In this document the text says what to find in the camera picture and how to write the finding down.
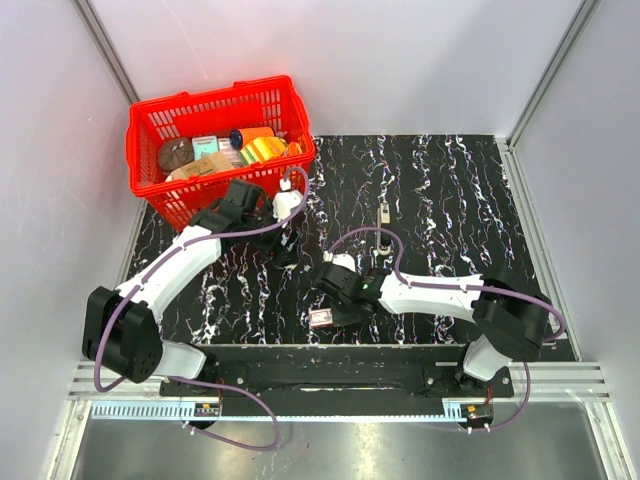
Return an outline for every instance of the black and white marble surface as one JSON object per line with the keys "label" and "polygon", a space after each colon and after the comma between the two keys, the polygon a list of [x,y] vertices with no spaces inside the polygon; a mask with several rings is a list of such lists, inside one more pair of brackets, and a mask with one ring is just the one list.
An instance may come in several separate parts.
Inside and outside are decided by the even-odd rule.
{"label": "black and white marble surface", "polygon": [[[405,239],[401,270],[462,276],[507,265],[534,279],[498,148],[485,135],[317,137],[300,261],[276,269],[251,245],[236,246],[199,274],[162,319],[163,337],[198,344],[429,344],[467,341],[465,322],[424,314],[372,316],[366,324],[311,330],[309,311],[328,306],[312,288],[322,252],[345,232],[376,223],[386,200]],[[176,232],[148,207],[129,275],[167,249]],[[347,240],[361,271],[375,236]]]}

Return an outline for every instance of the gray floor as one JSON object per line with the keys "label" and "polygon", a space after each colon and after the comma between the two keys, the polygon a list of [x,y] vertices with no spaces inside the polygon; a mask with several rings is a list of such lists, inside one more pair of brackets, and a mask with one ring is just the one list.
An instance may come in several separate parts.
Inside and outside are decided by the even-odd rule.
{"label": "gray floor", "polygon": [[[500,416],[512,406],[500,406]],[[530,406],[514,426],[468,437],[418,424],[285,424],[284,445],[255,453],[189,436],[176,424],[91,420],[74,479],[604,479],[579,405]],[[268,443],[268,424],[216,433]]]}

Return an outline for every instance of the white backdrop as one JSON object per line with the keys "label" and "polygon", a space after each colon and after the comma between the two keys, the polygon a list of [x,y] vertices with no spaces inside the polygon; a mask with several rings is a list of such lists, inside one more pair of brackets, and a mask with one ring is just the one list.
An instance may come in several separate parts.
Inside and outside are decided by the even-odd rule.
{"label": "white backdrop", "polygon": [[517,145],[582,353],[640,468],[637,0],[602,2]]}
{"label": "white backdrop", "polygon": [[6,2],[0,18],[0,477],[41,478],[88,294],[113,286],[139,201],[127,104],[72,2]]}
{"label": "white backdrop", "polygon": [[316,134],[510,133],[580,0],[93,0],[147,99],[289,74]]}

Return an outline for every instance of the white and black device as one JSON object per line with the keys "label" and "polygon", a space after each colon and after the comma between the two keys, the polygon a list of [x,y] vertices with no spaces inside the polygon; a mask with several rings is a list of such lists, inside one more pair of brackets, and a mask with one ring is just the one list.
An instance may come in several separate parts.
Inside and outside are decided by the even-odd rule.
{"label": "white and black device", "polygon": [[87,303],[84,356],[96,359],[109,317],[123,298],[137,289],[107,340],[102,364],[135,383],[152,375],[198,377],[206,354],[192,345],[162,339],[158,329],[162,314],[198,273],[237,243],[252,241],[270,261],[290,263],[298,240],[297,231],[290,226],[233,238],[214,235],[255,231],[289,217],[303,196],[289,181],[282,180],[280,188],[270,201],[257,185],[233,180],[225,197],[194,215],[172,245],[142,272],[113,290],[97,288]]}
{"label": "white and black device", "polygon": [[[428,313],[451,316],[478,325],[481,335],[471,342],[460,359],[459,383],[480,387],[512,361],[539,359],[548,312],[524,300],[484,293],[471,286],[493,286],[549,300],[535,285],[522,282],[509,271],[468,277],[420,277],[402,273],[403,281],[387,269],[356,272],[350,255],[325,254],[315,286],[331,299],[333,325],[361,322],[372,313]],[[448,289],[411,285],[451,285]]]}

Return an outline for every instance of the red plastic shopping basket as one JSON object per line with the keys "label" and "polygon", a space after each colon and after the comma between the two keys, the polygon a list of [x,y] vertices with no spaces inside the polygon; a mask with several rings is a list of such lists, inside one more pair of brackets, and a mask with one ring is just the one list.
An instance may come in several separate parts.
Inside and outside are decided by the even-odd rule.
{"label": "red plastic shopping basket", "polygon": [[[225,137],[234,128],[260,126],[286,132],[286,140],[298,142],[302,153],[165,183],[166,175],[158,167],[158,149],[164,142],[176,137]],[[296,165],[308,172],[315,156],[307,112],[287,76],[136,103],[129,111],[126,149],[131,191],[146,198],[178,231],[188,225],[194,213],[223,197],[233,178],[260,185],[272,197],[287,167]],[[304,188],[301,175],[292,175],[291,179],[295,188]]]}

